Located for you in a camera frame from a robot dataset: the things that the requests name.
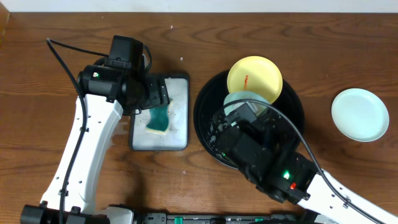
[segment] white wall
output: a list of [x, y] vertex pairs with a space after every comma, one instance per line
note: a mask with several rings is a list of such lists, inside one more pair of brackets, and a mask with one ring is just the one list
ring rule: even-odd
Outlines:
[[398, 12], [398, 0], [0, 0], [10, 12]]

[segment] black round tray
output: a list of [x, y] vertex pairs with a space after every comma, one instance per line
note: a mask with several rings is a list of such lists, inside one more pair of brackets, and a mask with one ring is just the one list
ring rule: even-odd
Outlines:
[[[229, 161], [222, 157], [218, 157], [208, 144], [208, 141], [206, 141], [209, 130], [208, 121], [210, 121], [211, 117], [222, 108], [224, 99], [229, 94], [226, 85], [228, 72], [229, 70], [223, 71], [213, 77], [199, 92], [193, 109], [193, 125], [195, 126], [195, 131], [197, 132], [201, 144], [208, 153], [221, 163], [232, 168], [237, 168]], [[283, 112], [283, 114], [296, 125], [301, 133], [304, 132], [303, 106], [293, 88], [285, 80], [283, 82], [282, 92], [272, 105]], [[295, 139], [293, 147], [297, 148], [299, 144], [300, 140]]]

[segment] yellow bowl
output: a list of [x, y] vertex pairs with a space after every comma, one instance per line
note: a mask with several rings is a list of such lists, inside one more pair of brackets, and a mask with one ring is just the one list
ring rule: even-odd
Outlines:
[[227, 78], [229, 93], [252, 91], [269, 103], [278, 99], [282, 84], [283, 79], [278, 67], [270, 60], [259, 56], [242, 58], [236, 62]]

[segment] green light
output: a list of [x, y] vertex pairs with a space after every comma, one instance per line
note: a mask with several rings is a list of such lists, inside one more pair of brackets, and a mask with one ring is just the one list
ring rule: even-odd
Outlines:
[[284, 172], [284, 178], [285, 178], [286, 180], [288, 180], [288, 179], [290, 178], [290, 173], [289, 173], [288, 170]]

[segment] sponge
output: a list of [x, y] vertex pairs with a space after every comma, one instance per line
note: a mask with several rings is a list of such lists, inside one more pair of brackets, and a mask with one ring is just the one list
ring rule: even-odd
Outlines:
[[149, 109], [150, 121], [146, 126], [147, 131], [157, 134], [167, 134], [170, 127], [168, 110], [172, 102], [170, 100], [168, 105]]

